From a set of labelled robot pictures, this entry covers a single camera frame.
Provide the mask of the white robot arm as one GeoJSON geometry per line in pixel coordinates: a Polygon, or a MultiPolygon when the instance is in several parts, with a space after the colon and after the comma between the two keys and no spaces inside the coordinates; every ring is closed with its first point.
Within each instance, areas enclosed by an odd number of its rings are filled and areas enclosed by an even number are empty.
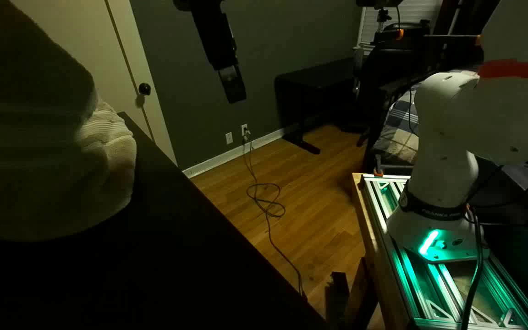
{"type": "Polygon", "coordinates": [[[478,257],[478,164],[528,162],[528,0],[498,0],[480,46],[476,70],[432,74],[414,98],[417,155],[386,233],[426,263],[478,257]]]}

